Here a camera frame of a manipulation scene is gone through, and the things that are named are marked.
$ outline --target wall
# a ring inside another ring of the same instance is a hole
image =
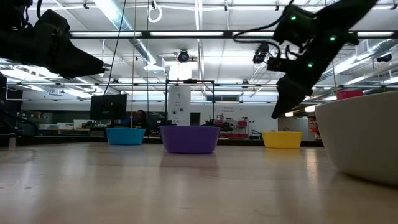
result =
[[[310,132],[308,118],[279,118],[279,131],[301,131],[303,132],[303,141],[314,141]]]
[[[24,101],[22,104],[23,110],[50,110],[50,111],[89,111],[90,102],[57,102],[57,101]],[[127,110],[131,111],[131,103],[127,103]],[[134,103],[133,111],[144,110],[148,111],[146,103]],[[151,103],[149,111],[164,111],[164,103]],[[215,116],[224,112],[224,117],[239,118],[247,116],[248,119],[254,121],[250,130],[257,131],[275,131],[278,129],[278,122],[271,118],[274,105],[264,104],[238,104],[238,103],[222,103],[215,105]],[[211,115],[211,103],[192,103],[191,112],[201,113],[200,122],[204,124],[209,120]]]

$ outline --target ceiling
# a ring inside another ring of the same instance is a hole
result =
[[[83,8],[83,2],[80,0],[43,0],[42,8],[54,8],[57,12],[68,20],[71,31],[116,31],[117,28],[110,22],[105,14],[96,7],[94,1],[87,1],[90,9]],[[159,22],[151,23],[147,21],[147,5],[148,1],[127,1],[124,15],[130,24],[136,30],[246,30],[253,27],[263,26],[276,20],[282,10],[275,11],[277,1],[255,1],[255,0],[228,0],[229,11],[223,10],[224,0],[203,0],[203,14],[200,16],[200,24],[197,25],[195,17],[195,1],[194,0],[168,0],[157,1],[157,5],[162,8],[162,18]],[[280,0],[281,6],[286,5],[288,0]],[[296,0],[294,4],[303,7],[322,7],[333,1],[327,0]],[[366,31],[388,31],[398,30],[398,11],[383,9],[384,7],[392,7],[392,1],[380,0],[376,6],[380,10],[372,10],[363,20],[353,27],[353,30]],[[29,10],[30,22],[35,23],[37,16],[35,14],[35,6]],[[157,17],[157,12],[151,12],[153,18]],[[172,64],[176,64],[175,54],[181,50],[188,50],[188,53],[198,58],[198,41],[196,39],[148,39],[142,40],[147,46],[149,52],[164,58],[166,68]],[[275,84],[276,81],[283,77],[283,73],[269,72],[266,67],[255,67],[252,63],[254,51],[257,44],[237,44],[231,39],[202,39],[204,71],[202,78],[206,80],[215,80],[218,83],[242,83],[247,79],[250,83],[258,84]],[[384,40],[371,40],[366,45],[373,45]],[[78,48],[93,54],[98,58],[102,58],[106,63],[111,63],[113,53],[115,51],[116,40],[105,40],[103,49],[103,40],[99,39],[73,39],[73,44]],[[382,70],[385,67],[393,67],[397,63],[396,46],[393,45],[390,50],[392,52],[392,60],[388,63],[372,64],[372,58],[362,60],[359,63],[346,66],[345,69],[336,74],[336,84],[344,85],[350,80],[367,75],[372,71]],[[356,55],[357,48],[355,46],[344,46],[334,60],[337,66],[341,62],[345,62],[353,55]],[[164,82],[165,75],[163,73],[147,73],[143,67],[144,64],[140,58],[135,60],[135,56],[139,56],[134,52],[134,47],[128,40],[119,40],[116,49],[116,58],[113,65],[112,78],[118,78],[124,83],[131,83],[134,74],[134,82],[151,83]],[[199,79],[198,63],[189,62],[192,66],[192,78]],[[360,80],[355,85],[377,85],[383,80],[390,80],[395,75],[395,68],[370,76],[367,79]],[[100,82],[108,82],[109,75],[93,75],[92,78]],[[319,84],[330,85],[331,78],[326,78]],[[128,86],[113,87],[116,90],[130,90]],[[228,90],[242,90],[241,87],[231,87]],[[256,91],[258,88],[250,88],[246,91]],[[262,88],[261,91],[276,91],[276,88]],[[333,94],[328,88],[318,88],[315,90],[315,99],[321,100]]]

